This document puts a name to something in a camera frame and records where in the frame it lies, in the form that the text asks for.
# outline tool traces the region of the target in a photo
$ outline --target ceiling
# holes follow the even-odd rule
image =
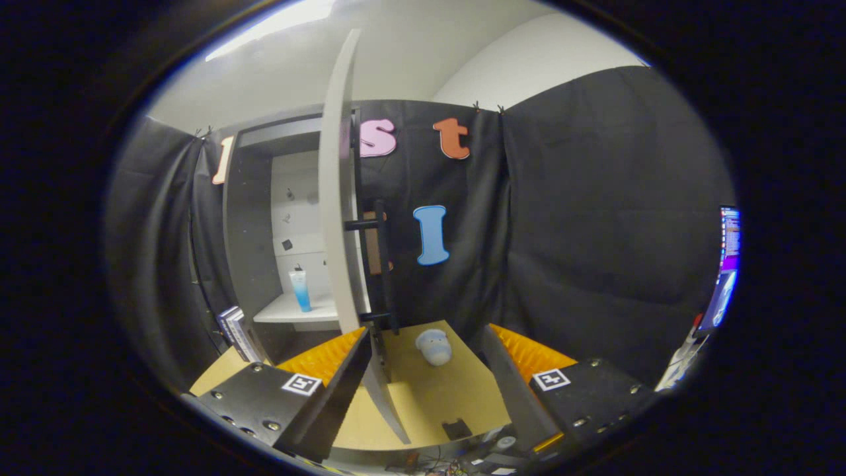
[[[352,28],[362,30],[353,99],[430,101],[485,46],[554,11],[531,0],[337,0],[328,18],[209,62],[202,53],[162,88],[148,114],[193,134],[322,102]]]

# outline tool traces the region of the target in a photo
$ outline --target computer screen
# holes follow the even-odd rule
[[[720,325],[731,299],[734,283],[737,280],[740,250],[740,213],[737,208],[722,207],[720,218],[722,220],[720,273],[717,277],[717,286],[711,297],[711,303],[708,304],[708,308],[702,316],[697,334],[706,334]]]

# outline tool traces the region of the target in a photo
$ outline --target blue letter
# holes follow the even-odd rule
[[[423,253],[417,257],[417,263],[430,266],[447,261],[449,252],[443,249],[443,215],[447,214],[447,209],[442,205],[429,205],[417,208],[412,214],[420,222],[423,242]]]

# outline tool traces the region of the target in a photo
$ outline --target tube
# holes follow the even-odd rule
[[[311,300],[309,299],[308,286],[305,283],[305,271],[298,265],[294,271],[288,271],[288,276],[291,277],[291,285],[294,287],[294,294],[297,296],[299,302],[299,309],[308,313],[311,311]]]

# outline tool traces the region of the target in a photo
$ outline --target letter s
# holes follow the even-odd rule
[[[368,120],[361,124],[361,157],[388,155],[397,148],[397,139],[390,134],[393,123],[387,119]]]

